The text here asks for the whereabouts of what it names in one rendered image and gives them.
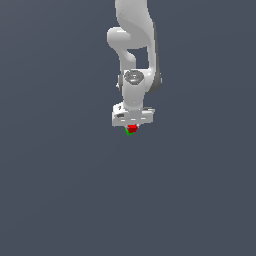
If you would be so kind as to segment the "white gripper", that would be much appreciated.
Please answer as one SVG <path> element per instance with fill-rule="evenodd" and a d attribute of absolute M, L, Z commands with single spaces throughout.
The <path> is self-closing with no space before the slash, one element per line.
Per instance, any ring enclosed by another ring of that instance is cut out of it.
<path fill-rule="evenodd" d="M 127 110 L 122 103 L 113 106 L 112 125 L 128 127 L 129 125 L 142 125 L 153 122 L 155 110 L 151 107 L 144 107 L 136 111 Z"/>

